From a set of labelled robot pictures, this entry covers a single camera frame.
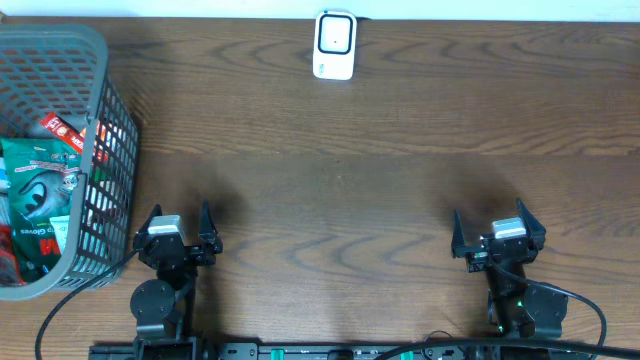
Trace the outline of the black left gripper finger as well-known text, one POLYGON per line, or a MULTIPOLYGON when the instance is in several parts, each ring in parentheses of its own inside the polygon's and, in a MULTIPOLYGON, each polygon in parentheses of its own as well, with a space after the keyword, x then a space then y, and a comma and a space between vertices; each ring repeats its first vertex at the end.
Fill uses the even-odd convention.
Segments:
POLYGON ((202 203, 198 236, 202 241, 210 244, 216 244, 219 240, 219 234, 211 218, 210 205, 207 200, 202 203))
POLYGON ((146 221, 143 223, 143 225, 140 227, 140 229, 137 231, 138 234, 148 234, 148 229, 149 226, 152 222, 152 220, 156 217, 156 216, 161 216, 162 215, 162 209, 161 206, 159 204, 156 204, 153 209, 151 210, 149 216, 147 217, 146 221))

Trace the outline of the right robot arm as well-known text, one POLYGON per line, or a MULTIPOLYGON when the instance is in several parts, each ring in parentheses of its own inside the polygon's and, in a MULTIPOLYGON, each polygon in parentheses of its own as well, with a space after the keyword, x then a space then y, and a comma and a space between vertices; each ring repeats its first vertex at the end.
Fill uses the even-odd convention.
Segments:
POLYGON ((492 223, 492 232, 468 245, 461 216, 454 213, 451 253, 463 258, 470 273, 488 282, 488 316, 507 338, 558 339, 568 310, 568 297, 543 283, 532 285, 524 272, 543 249, 546 228, 517 200, 518 215, 492 223))

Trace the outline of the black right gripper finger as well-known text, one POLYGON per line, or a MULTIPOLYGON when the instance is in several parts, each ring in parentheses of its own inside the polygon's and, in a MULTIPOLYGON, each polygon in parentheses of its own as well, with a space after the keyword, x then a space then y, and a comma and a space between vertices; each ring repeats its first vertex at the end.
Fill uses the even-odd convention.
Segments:
POLYGON ((466 258, 468 253, 469 248, 466 246, 461 217, 459 212, 455 210, 454 228, 451 240, 451 254, 453 258, 466 258))
POLYGON ((537 250, 542 250, 546 240, 546 228, 527 209, 520 198, 516 199, 516 204, 519 217, 523 221, 528 239, 537 250))

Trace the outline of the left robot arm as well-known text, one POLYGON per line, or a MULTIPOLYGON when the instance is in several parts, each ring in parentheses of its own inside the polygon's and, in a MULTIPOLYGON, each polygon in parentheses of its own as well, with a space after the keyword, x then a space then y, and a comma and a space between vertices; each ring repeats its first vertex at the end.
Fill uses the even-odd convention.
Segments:
POLYGON ((164 215, 155 206, 134 236, 139 260, 156 277, 139 285, 130 300, 136 319, 136 359, 217 359, 214 344, 193 333, 196 280, 200 267, 212 266, 223 243, 211 218, 208 201, 199 216, 196 245, 185 243, 181 217, 164 215))

